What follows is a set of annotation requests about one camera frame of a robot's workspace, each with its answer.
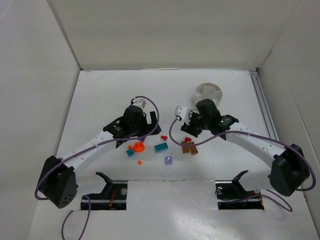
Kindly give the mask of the red lego slope piece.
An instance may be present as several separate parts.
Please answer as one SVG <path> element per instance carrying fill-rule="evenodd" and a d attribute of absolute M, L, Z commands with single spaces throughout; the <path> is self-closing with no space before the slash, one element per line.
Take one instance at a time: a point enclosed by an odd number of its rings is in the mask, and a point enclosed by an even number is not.
<path fill-rule="evenodd" d="M 168 139 L 168 137 L 165 136 L 165 135 L 161 135 L 160 138 L 161 138 L 162 140 L 164 140 L 164 141 L 167 141 L 167 139 Z"/>

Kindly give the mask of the small red lego piece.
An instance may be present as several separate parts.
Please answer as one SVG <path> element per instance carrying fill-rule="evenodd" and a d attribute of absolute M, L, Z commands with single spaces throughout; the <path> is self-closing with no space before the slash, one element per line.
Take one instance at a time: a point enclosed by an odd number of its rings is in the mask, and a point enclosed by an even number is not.
<path fill-rule="evenodd" d="M 191 142 L 191 141 L 192 141 L 192 139 L 189 138 L 189 137 L 186 137 L 184 140 L 185 140 L 186 142 Z"/>

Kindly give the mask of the tan lego plate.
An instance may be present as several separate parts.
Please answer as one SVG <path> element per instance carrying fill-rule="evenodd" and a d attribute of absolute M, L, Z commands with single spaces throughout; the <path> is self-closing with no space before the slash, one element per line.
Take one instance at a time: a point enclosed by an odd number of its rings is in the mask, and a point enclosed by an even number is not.
<path fill-rule="evenodd" d="M 188 143 L 188 148 L 189 148 L 189 151 L 190 151 L 190 154 L 191 154 L 191 155 L 196 155 L 196 154 L 198 154 L 198 150 L 197 150 L 194 142 L 189 142 L 189 143 Z"/>
<path fill-rule="evenodd" d="M 183 154 L 189 154 L 190 148 L 189 148 L 189 142 L 188 141 L 182 141 L 181 142 L 181 148 Z"/>

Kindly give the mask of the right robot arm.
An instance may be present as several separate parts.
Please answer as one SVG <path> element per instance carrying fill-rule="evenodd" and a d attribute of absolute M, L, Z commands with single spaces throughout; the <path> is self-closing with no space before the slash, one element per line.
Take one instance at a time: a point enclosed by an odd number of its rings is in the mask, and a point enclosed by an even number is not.
<path fill-rule="evenodd" d="M 196 104 L 197 112 L 177 106 L 175 116 L 183 122 L 181 131 L 194 137 L 202 131 L 210 131 L 215 137 L 240 146 L 256 156 L 268 167 L 268 171 L 249 173 L 244 170 L 233 182 L 246 192 L 253 190 L 275 190 L 289 197 L 309 178 L 310 166 L 302 149 L 295 145 L 282 145 L 274 139 L 258 136 L 237 118 L 221 115 L 215 103 L 204 99 Z"/>

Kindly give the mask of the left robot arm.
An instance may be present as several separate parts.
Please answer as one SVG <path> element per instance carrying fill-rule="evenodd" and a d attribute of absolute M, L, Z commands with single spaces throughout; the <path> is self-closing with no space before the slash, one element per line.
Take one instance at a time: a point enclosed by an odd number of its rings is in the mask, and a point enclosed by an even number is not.
<path fill-rule="evenodd" d="M 69 205 L 77 194 L 107 197 L 113 188 L 111 178 L 102 172 L 96 172 L 97 179 L 81 181 L 79 174 L 123 143 L 159 134 L 159 110 L 149 114 L 150 123 L 147 122 L 143 107 L 132 104 L 125 109 L 123 116 L 106 125 L 97 136 L 75 152 L 60 158 L 53 155 L 47 158 L 35 188 L 35 198 L 39 201 L 49 200 L 62 209 Z"/>

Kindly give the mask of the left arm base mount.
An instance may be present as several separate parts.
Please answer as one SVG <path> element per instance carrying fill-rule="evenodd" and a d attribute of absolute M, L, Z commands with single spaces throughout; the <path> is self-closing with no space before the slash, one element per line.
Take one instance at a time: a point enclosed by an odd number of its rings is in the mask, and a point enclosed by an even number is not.
<path fill-rule="evenodd" d="M 93 211 L 124 211 L 127 209 L 127 180 L 112 180 L 102 172 L 81 177 L 77 193 L 81 196 L 80 209 Z"/>

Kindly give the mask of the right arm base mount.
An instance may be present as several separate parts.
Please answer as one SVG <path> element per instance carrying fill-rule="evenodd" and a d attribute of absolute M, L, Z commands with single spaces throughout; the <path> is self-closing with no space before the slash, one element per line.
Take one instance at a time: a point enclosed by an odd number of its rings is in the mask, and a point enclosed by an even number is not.
<path fill-rule="evenodd" d="M 246 191 L 239 180 L 246 174 L 244 170 L 231 180 L 215 181 L 215 196 L 217 197 L 218 210 L 264 210 L 260 191 Z"/>

